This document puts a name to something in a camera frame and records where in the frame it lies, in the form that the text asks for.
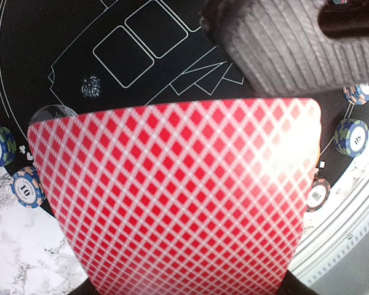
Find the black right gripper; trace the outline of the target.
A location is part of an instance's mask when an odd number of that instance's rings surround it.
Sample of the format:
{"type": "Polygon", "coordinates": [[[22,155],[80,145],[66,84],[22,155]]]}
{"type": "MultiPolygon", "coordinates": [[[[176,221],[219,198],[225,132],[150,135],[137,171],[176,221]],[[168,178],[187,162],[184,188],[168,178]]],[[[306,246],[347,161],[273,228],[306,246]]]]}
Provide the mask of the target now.
{"type": "Polygon", "coordinates": [[[263,97],[369,82],[369,1],[207,1],[200,23],[263,97]]]}

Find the blue orange chip stack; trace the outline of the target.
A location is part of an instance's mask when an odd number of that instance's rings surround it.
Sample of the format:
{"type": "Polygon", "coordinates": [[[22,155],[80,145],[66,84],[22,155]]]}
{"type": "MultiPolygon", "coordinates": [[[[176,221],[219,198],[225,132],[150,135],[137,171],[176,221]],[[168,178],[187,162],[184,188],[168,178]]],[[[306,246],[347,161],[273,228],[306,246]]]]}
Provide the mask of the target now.
{"type": "Polygon", "coordinates": [[[369,101],[369,83],[344,87],[343,93],[350,104],[364,105],[369,101]]]}

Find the red chip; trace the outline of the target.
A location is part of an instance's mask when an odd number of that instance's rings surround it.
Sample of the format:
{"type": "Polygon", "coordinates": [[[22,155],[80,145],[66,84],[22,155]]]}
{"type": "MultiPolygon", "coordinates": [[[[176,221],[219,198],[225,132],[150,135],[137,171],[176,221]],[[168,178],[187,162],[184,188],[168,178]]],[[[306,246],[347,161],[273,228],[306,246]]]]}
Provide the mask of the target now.
{"type": "Polygon", "coordinates": [[[316,176],[307,198],[306,211],[311,213],[323,207],[329,198],[330,190],[330,183],[325,178],[316,176]]]}

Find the red playing card deck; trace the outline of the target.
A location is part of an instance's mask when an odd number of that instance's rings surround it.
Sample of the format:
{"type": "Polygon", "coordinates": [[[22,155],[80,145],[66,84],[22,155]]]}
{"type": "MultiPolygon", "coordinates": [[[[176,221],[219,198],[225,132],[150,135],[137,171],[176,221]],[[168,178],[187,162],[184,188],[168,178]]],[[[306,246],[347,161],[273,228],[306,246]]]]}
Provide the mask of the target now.
{"type": "Polygon", "coordinates": [[[30,125],[62,232],[99,294],[305,294],[288,267],[319,156],[311,98],[206,100],[30,125]]]}

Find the black white poker chip stack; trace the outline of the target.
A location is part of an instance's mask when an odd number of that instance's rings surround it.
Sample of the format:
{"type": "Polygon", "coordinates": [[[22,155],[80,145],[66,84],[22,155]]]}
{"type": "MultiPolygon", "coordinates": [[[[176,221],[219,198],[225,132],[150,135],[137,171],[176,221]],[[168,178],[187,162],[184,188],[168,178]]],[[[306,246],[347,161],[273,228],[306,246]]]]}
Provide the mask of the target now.
{"type": "Polygon", "coordinates": [[[37,208],[46,199],[41,180],[34,166],[27,166],[12,175],[10,188],[18,202],[26,208],[37,208]]]}

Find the green poker chip stack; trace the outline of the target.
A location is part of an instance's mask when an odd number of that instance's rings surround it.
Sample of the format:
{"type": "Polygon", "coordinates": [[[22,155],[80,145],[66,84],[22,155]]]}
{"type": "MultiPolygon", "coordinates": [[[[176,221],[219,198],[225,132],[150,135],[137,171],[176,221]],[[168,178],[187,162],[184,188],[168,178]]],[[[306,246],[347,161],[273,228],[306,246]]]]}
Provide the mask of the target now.
{"type": "Polygon", "coordinates": [[[17,144],[12,132],[7,127],[0,127],[0,167],[5,167],[15,160],[17,144]]]}

